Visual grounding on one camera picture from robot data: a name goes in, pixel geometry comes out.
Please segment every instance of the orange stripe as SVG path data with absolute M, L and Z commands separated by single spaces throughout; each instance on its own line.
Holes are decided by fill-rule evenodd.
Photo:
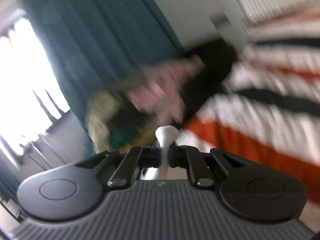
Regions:
M 309 199 L 320 204 L 320 167 L 281 154 L 219 122 L 201 123 L 194 117 L 186 129 L 218 148 L 298 178 L 307 187 Z
M 300 76 L 303 79 L 315 79 L 320 78 L 320 73 L 312 73 L 308 71 L 298 71 L 293 68 L 285 67 L 284 65 L 277 65 L 277 64 L 266 64 L 265 62 L 261 62 L 259 60 L 249 60 L 247 61 L 251 66 L 257 67 L 261 69 L 261 66 L 263 66 L 263 69 L 266 69 L 273 73 L 283 73 L 283 74 L 295 74 Z
M 307 22 L 312 20 L 317 20 L 320 18 L 319 9 L 314 9 L 314 7 L 297 8 L 295 11 L 282 13 L 280 15 L 259 21 L 257 23 L 248 24 L 247 29 L 254 29 L 259 27 L 264 27 L 269 24 L 286 24 L 293 22 Z

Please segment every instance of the ribbed gray surface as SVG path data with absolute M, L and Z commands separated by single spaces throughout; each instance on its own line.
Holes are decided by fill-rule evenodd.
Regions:
M 227 212 L 211 191 L 188 181 L 136 181 L 113 191 L 92 213 L 79 220 L 49 224 L 26 220 L 14 239 L 216 239 L 308 240 L 313 233 L 297 220 L 259 225 Z

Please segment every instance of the white stripe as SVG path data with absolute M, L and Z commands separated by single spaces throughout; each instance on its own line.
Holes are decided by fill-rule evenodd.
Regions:
M 268 89 L 280 95 L 307 98 L 320 103 L 320 80 L 305 80 L 295 74 L 271 73 L 252 68 L 245 62 L 235 65 L 224 86 L 229 91 Z
M 176 139 L 177 145 L 188 145 L 199 149 L 200 152 L 208 153 L 210 149 L 215 148 L 212 144 L 200 139 L 189 130 L 181 130 L 179 137 Z
M 306 22 L 274 22 L 257 28 L 246 30 L 251 40 L 270 40 L 285 38 L 318 38 L 320 37 L 319 19 Z
M 261 63 L 281 65 L 296 71 L 320 73 L 320 49 L 303 46 L 252 46 L 246 45 L 242 58 Z
M 220 122 L 283 154 L 320 165 L 320 119 L 308 114 L 294 114 L 238 95 L 216 95 L 197 116 L 202 123 Z

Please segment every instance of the windowsill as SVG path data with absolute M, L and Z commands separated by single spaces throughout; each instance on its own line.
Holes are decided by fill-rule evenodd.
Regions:
M 62 117 L 60 117 L 55 123 L 53 123 L 45 132 L 48 134 L 53 132 L 63 122 L 63 120 L 65 120 L 65 118 L 70 114 L 71 114 L 71 111 L 68 110 Z M 23 158 L 23 156 L 25 154 L 30 153 L 32 150 L 33 150 L 33 146 L 30 143 L 28 143 L 25 146 L 25 151 L 24 151 L 23 155 L 21 155 L 21 158 Z

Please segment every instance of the white wall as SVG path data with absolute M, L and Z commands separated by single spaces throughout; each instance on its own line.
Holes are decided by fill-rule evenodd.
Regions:
M 217 36 L 210 16 L 221 11 L 217 0 L 155 0 L 184 47 Z
M 243 43 L 247 39 L 247 35 L 243 29 L 243 24 L 246 22 L 245 16 L 237 0 L 218 0 L 221 10 L 228 17 L 228 20 L 235 28 L 238 37 L 237 41 Z

